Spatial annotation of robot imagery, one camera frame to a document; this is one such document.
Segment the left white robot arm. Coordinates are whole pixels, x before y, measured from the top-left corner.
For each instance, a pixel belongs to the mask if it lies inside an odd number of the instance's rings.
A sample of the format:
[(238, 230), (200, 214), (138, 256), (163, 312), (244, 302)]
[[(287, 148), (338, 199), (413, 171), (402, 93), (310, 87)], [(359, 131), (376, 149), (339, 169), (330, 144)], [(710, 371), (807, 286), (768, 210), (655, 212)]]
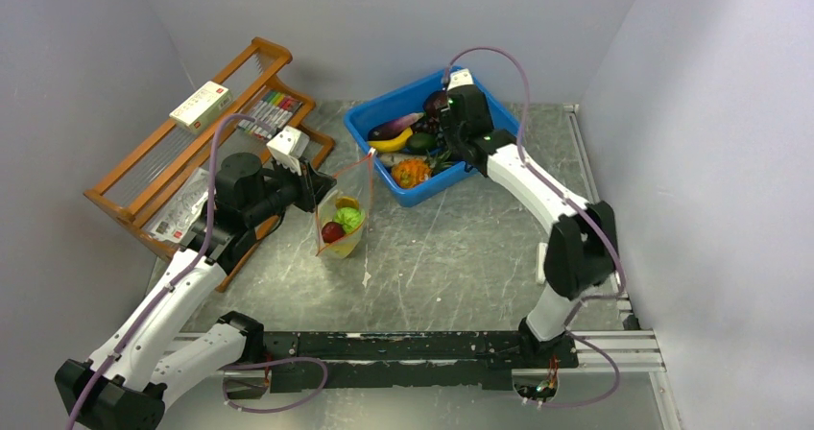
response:
[(169, 356), (192, 312), (254, 246), (255, 229), (291, 205), (314, 212), (337, 180), (304, 158), (273, 168), (249, 153), (209, 160), (206, 202), (167, 272), (128, 319), (83, 361), (66, 360), (55, 383), (68, 429), (154, 429), (179, 397), (212, 372), (250, 369), (266, 355), (262, 323), (237, 312)]

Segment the small red apple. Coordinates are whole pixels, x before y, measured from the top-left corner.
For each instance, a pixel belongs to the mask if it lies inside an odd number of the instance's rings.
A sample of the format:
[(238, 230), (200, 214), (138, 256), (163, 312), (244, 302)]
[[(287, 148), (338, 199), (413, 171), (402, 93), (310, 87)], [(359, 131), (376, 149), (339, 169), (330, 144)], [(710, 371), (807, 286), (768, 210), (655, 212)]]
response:
[(321, 229), (321, 238), (325, 244), (332, 244), (346, 235), (346, 231), (342, 224), (329, 221), (325, 223)]

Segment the yellow banana bunch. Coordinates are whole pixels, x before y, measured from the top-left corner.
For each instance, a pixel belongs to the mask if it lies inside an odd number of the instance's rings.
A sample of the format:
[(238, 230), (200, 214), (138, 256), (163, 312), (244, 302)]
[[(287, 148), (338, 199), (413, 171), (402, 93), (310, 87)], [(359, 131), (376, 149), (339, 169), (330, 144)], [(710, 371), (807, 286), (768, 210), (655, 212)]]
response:
[[(333, 216), (338, 208), (346, 206), (363, 210), (366, 216), (364, 224), (354, 230), (351, 234), (346, 234), (342, 239), (332, 244), (325, 244), (321, 238), (321, 229), (323, 225), (329, 221), (333, 221)], [(356, 198), (346, 195), (339, 195), (338, 197), (325, 200), (319, 206), (316, 214), (316, 224), (318, 226), (317, 238), (319, 243), (318, 255), (332, 256), (336, 258), (348, 257), (361, 241), (366, 221), (367, 213), (362, 207), (360, 201)]]

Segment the clear zip bag red zipper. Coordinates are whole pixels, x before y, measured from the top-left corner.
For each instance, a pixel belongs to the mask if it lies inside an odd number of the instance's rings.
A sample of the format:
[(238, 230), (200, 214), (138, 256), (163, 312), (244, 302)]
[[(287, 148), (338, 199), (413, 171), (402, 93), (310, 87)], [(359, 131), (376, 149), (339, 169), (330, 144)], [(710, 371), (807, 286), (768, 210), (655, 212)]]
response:
[(315, 214), (317, 255), (347, 258), (365, 235), (373, 200), (375, 149), (332, 176), (335, 184)]

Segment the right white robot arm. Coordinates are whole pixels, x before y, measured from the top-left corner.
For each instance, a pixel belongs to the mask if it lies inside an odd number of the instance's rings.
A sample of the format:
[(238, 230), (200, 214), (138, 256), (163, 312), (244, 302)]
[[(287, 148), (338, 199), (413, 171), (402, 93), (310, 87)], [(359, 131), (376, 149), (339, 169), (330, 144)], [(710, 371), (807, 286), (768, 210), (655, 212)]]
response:
[(595, 295), (615, 273), (615, 218), (605, 202), (573, 195), (545, 173), (515, 136), (497, 129), (486, 94), (474, 84), (449, 86), (440, 109), (445, 142), (468, 170), (474, 169), (509, 191), (548, 235), (539, 252), (539, 301), (521, 320), (525, 335), (518, 355), (528, 366), (542, 366), (555, 352), (581, 299)]

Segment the green bumpy fruit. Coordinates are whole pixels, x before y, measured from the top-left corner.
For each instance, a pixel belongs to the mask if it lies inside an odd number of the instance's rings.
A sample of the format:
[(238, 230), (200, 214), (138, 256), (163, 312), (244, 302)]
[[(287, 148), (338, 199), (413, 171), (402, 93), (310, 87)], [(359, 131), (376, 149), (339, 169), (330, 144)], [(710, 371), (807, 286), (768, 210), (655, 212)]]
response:
[(365, 222), (363, 210), (346, 206), (338, 208), (333, 216), (333, 221), (343, 225), (346, 234), (351, 234)]

